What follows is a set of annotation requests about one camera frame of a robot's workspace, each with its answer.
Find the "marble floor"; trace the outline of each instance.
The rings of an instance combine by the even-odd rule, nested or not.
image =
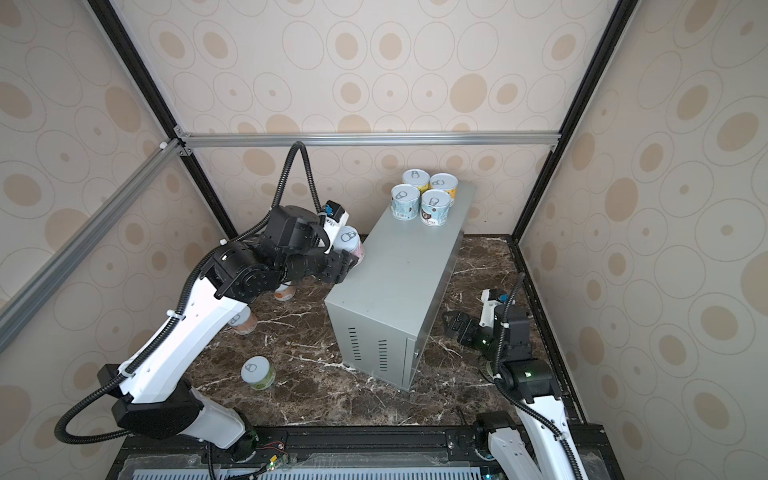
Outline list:
[[[482,290],[509,290],[516,276],[503,239],[462,241],[410,392],[342,364],[323,304],[331,286],[314,279],[299,283],[287,302],[261,296],[251,306],[259,320],[256,330],[241,336],[223,329],[187,370],[187,378],[206,396],[240,409],[254,425],[459,425],[459,409],[472,423],[477,413],[509,404],[478,373],[478,353],[443,336],[440,318],[446,310],[479,316]],[[534,355],[546,360],[533,320],[531,337]],[[276,368],[275,383],[262,392],[240,378],[240,367],[255,355]]]

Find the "black cable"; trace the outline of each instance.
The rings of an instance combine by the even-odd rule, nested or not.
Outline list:
[[[208,442],[208,476],[210,480],[216,480],[216,472],[214,472],[214,444]]]
[[[456,413],[458,414],[458,419],[462,421],[462,425],[469,426],[469,424],[467,423],[467,419],[464,418],[464,411],[462,410],[462,407],[457,405],[455,410],[456,410]]]
[[[272,208],[276,207],[277,205],[280,205],[280,201],[283,199],[283,192],[285,191],[286,183],[288,181],[288,174],[290,173],[291,165],[293,165],[293,159],[296,156],[296,152],[301,151],[302,159],[304,160],[304,170],[306,171],[306,179],[309,183],[310,190],[312,192],[312,199],[315,203],[315,208],[318,212],[321,211],[320,208],[320,202],[319,198],[317,197],[317,189],[315,187],[315,181],[312,176],[312,168],[310,166],[310,156],[306,152],[306,147],[304,146],[304,143],[297,141],[295,142],[290,150],[288,151],[288,156],[286,157],[285,164],[283,164],[283,171],[280,174],[280,181],[277,183],[277,190],[275,192],[275,196],[272,199]],[[234,241],[240,241],[244,240],[248,237],[253,236],[255,233],[258,233],[262,228],[266,226],[267,221],[269,221],[270,214],[267,213],[266,216],[261,219],[259,223],[257,223],[255,226],[251,227],[246,232],[242,233],[238,237],[234,239]],[[165,323],[165,326],[163,329],[152,339],[149,345],[147,345],[146,348],[144,348],[138,355],[136,355],[136,358],[131,361],[131,363],[128,364],[128,366],[125,367],[125,372],[127,373],[127,376],[123,373],[118,373],[112,380],[110,380],[105,386],[101,387],[100,389],[97,389],[92,394],[86,396],[84,399],[82,399],[80,402],[75,404],[71,409],[69,409],[64,415],[61,416],[61,418],[56,422],[56,426],[54,427],[54,436],[59,442],[62,443],[68,443],[70,445],[83,445],[87,443],[99,443],[99,442],[106,442],[107,440],[112,439],[118,439],[120,437],[128,435],[130,432],[126,429],[121,430],[115,430],[114,432],[108,432],[103,433],[101,435],[72,435],[69,432],[67,432],[67,425],[71,420],[80,412],[85,410],[86,407],[88,407],[90,404],[95,402],[96,400],[100,399],[104,395],[107,395],[109,392],[111,392],[113,389],[117,388],[123,381],[125,381],[128,376],[130,376],[133,372],[135,372],[144,361],[149,358],[152,353],[154,353],[155,350],[165,341],[165,339],[171,334],[171,332],[174,331],[176,328],[176,325],[179,323],[179,319],[183,318],[184,311],[187,309],[187,302],[189,302],[190,295],[192,294],[192,287],[197,280],[197,278],[200,275],[201,270],[203,269],[203,265],[213,256],[214,251],[216,249],[211,250],[210,252],[206,253],[206,255],[200,260],[200,262],[197,263],[197,265],[192,269],[189,276],[187,277],[187,280],[184,282],[184,287],[181,289],[181,295],[179,295],[179,301],[176,305],[175,313],[178,316],[176,317],[169,317],[168,321]]]
[[[315,186],[315,179],[312,175],[312,167],[310,166],[310,155],[306,151],[306,146],[303,142],[297,141],[294,142],[293,145],[291,145],[290,150],[288,150],[288,155],[286,155],[286,161],[283,163],[283,171],[280,172],[280,179],[277,181],[277,188],[275,189],[275,196],[272,199],[272,205],[270,205],[270,212],[273,208],[280,205],[280,201],[283,199],[283,192],[285,191],[286,184],[288,182],[288,175],[290,174],[290,169],[293,166],[293,159],[296,158],[296,152],[301,152],[301,158],[304,162],[304,172],[306,173],[306,182],[310,186],[310,193],[312,194],[312,202],[315,204],[315,209],[318,213],[323,212],[323,208],[320,205],[320,199],[317,195],[317,187]],[[270,219],[270,212],[267,212],[259,223],[254,225],[253,227],[249,228],[248,230],[242,232],[237,237],[233,238],[233,241],[239,242],[241,240],[245,240],[246,238],[250,238],[254,236],[255,234],[259,233],[261,229],[263,229],[266,226],[266,223]]]
[[[266,472],[266,466],[269,465],[264,464],[263,467],[259,468],[255,472],[252,473],[243,473],[242,475],[238,475],[236,477],[228,477],[227,480],[255,480],[256,477]]]
[[[514,295],[517,294],[517,291],[520,288],[520,285],[522,284],[522,278],[521,275],[518,278],[518,282],[515,284],[515,288],[512,289],[512,292],[509,294],[509,297],[507,298],[507,304],[509,304],[513,299]],[[523,402],[520,402],[517,400],[514,396],[512,396],[511,392],[509,392],[508,387],[505,385],[504,380],[501,378],[501,375],[499,375],[499,363],[500,359],[502,357],[502,351],[503,351],[503,345],[504,341],[506,340],[506,336],[509,333],[509,328],[504,327],[502,329],[502,336],[498,339],[498,343],[496,344],[496,351],[494,354],[494,362],[493,362],[493,383],[496,385],[496,389],[506,398],[513,406],[520,409],[527,415],[531,416],[533,419],[535,419],[537,422],[541,423],[543,426],[547,427],[550,432],[552,432],[552,435],[560,442],[560,445],[563,447],[563,451],[565,453],[565,456],[568,458],[568,463],[571,464],[571,470],[573,470],[574,478],[576,480],[584,480],[584,477],[581,476],[581,469],[578,466],[578,462],[576,462],[576,456],[573,453],[573,450],[571,450],[571,446],[568,444],[568,439],[563,436],[563,432],[560,431],[560,429],[548,418],[543,416],[541,413],[536,412],[533,410],[530,406],[524,404]]]

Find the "wall panel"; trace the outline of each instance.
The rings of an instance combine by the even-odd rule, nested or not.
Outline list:
[[[614,2],[115,2],[185,130],[557,130]]]
[[[105,363],[121,363],[144,345],[175,307],[189,272],[222,237],[182,172],[179,160],[164,168],[0,354],[3,479],[106,476],[122,440],[64,445],[53,428],[96,390]],[[97,401],[69,431],[116,429],[113,403]]]
[[[164,135],[84,6],[0,14],[0,306]]]
[[[272,201],[288,148],[199,148],[198,157],[244,231],[261,220]],[[466,233],[508,234],[518,220],[548,145],[431,147],[308,147],[321,202],[346,207],[350,224],[368,233],[389,206],[392,187],[409,168],[447,171],[477,187]],[[314,211],[301,155],[296,156],[282,204]]]
[[[768,5],[644,2],[521,248],[628,478],[762,478]]]

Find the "ventilation slots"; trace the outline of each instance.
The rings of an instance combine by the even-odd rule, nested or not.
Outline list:
[[[379,340],[379,370],[386,372],[386,340]]]
[[[355,360],[362,360],[362,357],[360,356],[360,343],[357,340],[357,330],[353,326],[348,328],[348,330],[349,343],[352,344],[352,355],[355,357]]]
[[[245,468],[222,468],[219,480],[250,472]],[[481,480],[477,467],[407,467],[407,468],[292,468],[265,472],[259,480]],[[134,471],[133,480],[208,480],[202,469]]]

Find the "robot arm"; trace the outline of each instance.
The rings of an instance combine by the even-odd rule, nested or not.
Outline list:
[[[252,452],[250,439],[238,442],[247,437],[246,419],[204,397],[182,375],[222,327],[247,320],[248,304],[261,293],[309,275],[328,283],[343,281],[357,257],[331,246],[348,218],[333,202],[319,216],[277,206],[258,241],[231,241],[215,249],[192,285],[184,314],[169,310],[166,324],[172,317],[179,321],[141,367],[132,375],[126,370],[165,324],[130,359],[99,372],[103,386],[118,373],[128,377],[109,392],[118,398],[112,409],[118,426],[155,439],[190,435],[230,449],[234,458],[246,458]]]
[[[482,300],[480,319],[447,312],[443,317],[445,334],[477,349],[489,367],[498,360],[497,366],[488,368],[493,376],[489,381],[496,383],[515,407],[536,452],[538,467],[507,412],[478,415],[478,452],[495,458],[508,478],[587,478],[568,429],[560,387],[549,365],[532,356],[530,313],[515,304],[514,294],[508,297],[501,290],[485,290]]]

